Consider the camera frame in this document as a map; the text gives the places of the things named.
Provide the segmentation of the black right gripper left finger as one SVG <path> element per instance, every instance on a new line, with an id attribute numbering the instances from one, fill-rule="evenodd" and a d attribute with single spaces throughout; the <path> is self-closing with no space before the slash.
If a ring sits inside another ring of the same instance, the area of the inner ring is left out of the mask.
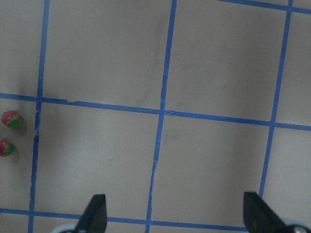
<path id="1" fill-rule="evenodd" d="M 79 219 L 76 233 L 104 233 L 107 228 L 107 211 L 105 194 L 92 197 L 84 213 Z"/>

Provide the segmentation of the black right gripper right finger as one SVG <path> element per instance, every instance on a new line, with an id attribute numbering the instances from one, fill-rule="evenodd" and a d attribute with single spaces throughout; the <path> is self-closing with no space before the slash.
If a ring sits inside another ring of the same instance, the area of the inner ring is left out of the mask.
<path id="1" fill-rule="evenodd" d="M 288 233 L 287 225 L 256 192 L 244 192 L 243 223 L 249 233 Z"/>

